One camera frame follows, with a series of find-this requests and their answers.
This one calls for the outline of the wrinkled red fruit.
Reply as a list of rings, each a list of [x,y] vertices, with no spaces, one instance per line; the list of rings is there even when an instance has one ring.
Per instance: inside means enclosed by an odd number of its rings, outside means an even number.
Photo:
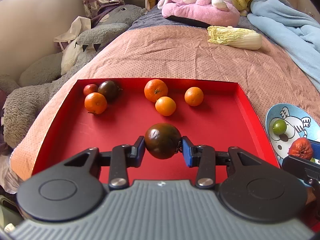
[[[298,138],[289,148],[289,155],[294,155],[305,160],[311,160],[313,158],[313,149],[310,141],[305,137]]]

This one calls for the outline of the dark purple tomato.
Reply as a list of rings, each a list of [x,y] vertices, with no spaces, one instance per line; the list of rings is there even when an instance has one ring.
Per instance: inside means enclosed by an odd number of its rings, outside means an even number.
[[[144,135],[148,152],[157,159],[169,159],[175,155],[181,145],[180,131],[169,123],[152,125]]]
[[[119,86],[112,80],[104,81],[98,87],[98,93],[102,94],[107,101],[114,100],[119,94]]]

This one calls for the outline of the small yellow-orange mandarin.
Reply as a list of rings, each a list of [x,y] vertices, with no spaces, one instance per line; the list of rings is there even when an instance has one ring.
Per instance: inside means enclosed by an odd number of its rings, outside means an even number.
[[[155,108],[159,114],[163,116],[170,116],[176,110],[176,103],[172,98],[162,96],[156,101]]]

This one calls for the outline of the large orange mandarin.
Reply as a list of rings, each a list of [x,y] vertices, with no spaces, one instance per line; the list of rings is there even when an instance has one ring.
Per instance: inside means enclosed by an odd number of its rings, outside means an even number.
[[[156,102],[159,98],[167,96],[167,94],[168,87],[160,79],[152,79],[144,87],[144,95],[151,102]]]

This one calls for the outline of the blue cartoon tiger plate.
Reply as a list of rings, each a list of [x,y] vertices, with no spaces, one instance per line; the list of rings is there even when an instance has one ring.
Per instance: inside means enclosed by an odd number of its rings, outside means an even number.
[[[287,130],[282,135],[275,135],[272,125],[277,119],[283,119]],[[265,126],[271,145],[281,164],[289,155],[289,148],[298,138],[319,142],[319,124],[304,110],[288,103],[279,103],[272,106],[266,115]]]

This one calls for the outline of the dark purple tomato back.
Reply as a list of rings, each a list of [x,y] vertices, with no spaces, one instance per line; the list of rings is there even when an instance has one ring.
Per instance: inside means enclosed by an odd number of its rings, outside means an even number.
[[[98,87],[98,93],[102,94],[107,101],[114,100],[119,94],[119,86],[112,80],[104,81]]]

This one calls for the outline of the small red tomato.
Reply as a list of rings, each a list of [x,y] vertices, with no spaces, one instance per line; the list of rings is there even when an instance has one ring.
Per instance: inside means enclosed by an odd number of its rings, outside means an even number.
[[[86,85],[83,89],[83,94],[84,96],[88,96],[89,94],[91,93],[95,93],[98,91],[98,86],[96,84],[89,84],[89,85]]]

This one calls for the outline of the pink dotted bedspread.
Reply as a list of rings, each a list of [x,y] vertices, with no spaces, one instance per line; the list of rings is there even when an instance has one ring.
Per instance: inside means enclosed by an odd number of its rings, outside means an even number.
[[[173,24],[152,9],[53,91],[10,157],[13,171],[28,179],[44,137],[63,100],[79,79],[167,77],[239,83],[260,119],[277,103],[290,103],[319,120],[319,91],[280,46],[263,37],[258,50],[209,43],[204,28]]]

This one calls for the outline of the light blue blanket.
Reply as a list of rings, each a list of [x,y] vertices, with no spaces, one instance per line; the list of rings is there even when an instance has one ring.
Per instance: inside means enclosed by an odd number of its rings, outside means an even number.
[[[252,0],[249,22],[281,46],[319,89],[319,23],[287,0]]]

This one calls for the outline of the grey shark plush toy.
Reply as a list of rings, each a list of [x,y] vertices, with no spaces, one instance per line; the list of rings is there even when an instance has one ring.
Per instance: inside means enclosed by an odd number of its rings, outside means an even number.
[[[15,148],[64,83],[146,12],[132,4],[117,6],[62,52],[34,62],[18,81],[1,75],[1,151]]]

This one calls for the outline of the napa cabbage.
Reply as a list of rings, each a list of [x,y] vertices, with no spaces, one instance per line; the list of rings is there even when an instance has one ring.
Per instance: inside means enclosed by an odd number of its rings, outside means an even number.
[[[262,36],[251,29],[211,25],[207,30],[209,43],[247,50],[258,50],[262,46]]]

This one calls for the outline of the white tote bag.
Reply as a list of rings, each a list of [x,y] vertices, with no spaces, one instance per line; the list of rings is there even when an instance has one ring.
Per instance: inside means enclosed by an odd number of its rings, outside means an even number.
[[[65,33],[60,34],[53,39],[54,45],[59,50],[63,51],[81,33],[89,29],[91,29],[91,20],[86,17],[78,16]]]

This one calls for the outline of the pink plush bunny pillow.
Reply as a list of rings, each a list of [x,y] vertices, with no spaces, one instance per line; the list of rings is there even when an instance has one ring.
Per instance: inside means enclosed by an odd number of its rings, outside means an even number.
[[[160,0],[157,8],[168,20],[195,27],[236,27],[240,12],[232,0]]]

